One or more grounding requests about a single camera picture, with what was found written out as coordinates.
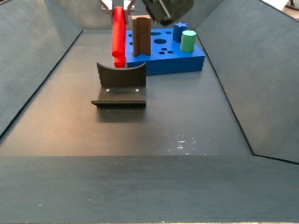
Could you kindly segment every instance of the hole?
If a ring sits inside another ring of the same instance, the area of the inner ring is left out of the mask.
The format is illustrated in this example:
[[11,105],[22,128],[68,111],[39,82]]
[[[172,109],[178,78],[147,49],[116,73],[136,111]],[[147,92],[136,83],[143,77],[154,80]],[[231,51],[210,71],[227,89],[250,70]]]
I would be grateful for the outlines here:
[[151,35],[152,35],[152,36],[159,36],[159,35],[162,35],[162,33],[160,33],[159,31],[152,31],[152,32],[151,32]]
[[164,44],[167,41],[166,41],[166,39],[163,39],[163,38],[158,38],[154,42],[155,42],[156,44],[162,45],[162,44]]

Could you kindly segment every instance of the black bracket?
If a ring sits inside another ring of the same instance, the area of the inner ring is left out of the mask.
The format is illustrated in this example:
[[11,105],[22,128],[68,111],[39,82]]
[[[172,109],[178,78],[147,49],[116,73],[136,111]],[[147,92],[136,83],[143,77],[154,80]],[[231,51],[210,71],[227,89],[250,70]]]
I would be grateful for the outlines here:
[[146,107],[146,63],[132,68],[111,68],[98,63],[100,90],[98,107]]

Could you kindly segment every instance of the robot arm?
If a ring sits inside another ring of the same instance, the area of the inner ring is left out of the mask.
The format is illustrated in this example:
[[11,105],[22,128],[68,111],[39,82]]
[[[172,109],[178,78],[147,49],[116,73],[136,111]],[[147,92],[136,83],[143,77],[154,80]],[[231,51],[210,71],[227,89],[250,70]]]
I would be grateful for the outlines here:
[[[99,0],[103,10],[112,17],[112,0]],[[131,11],[135,9],[136,0],[124,0],[126,22]],[[194,5],[194,0],[143,0],[152,20],[162,25],[178,20]]]

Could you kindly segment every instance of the wooden block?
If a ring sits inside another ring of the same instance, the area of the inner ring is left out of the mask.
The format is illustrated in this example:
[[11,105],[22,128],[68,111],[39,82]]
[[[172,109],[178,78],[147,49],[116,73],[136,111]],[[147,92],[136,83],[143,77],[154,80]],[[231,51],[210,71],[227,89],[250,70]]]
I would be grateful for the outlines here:
[[134,55],[151,55],[151,17],[132,16],[134,20]]

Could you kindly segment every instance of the gray floor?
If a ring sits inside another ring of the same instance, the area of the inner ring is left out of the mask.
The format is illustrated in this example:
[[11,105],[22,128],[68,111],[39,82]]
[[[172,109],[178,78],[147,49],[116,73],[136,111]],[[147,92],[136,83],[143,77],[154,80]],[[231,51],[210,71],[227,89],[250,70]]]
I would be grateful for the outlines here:
[[84,31],[0,140],[0,156],[251,156],[208,60],[147,77],[146,109],[98,109],[111,31]]
[[298,222],[298,179],[261,157],[2,157],[0,223]]

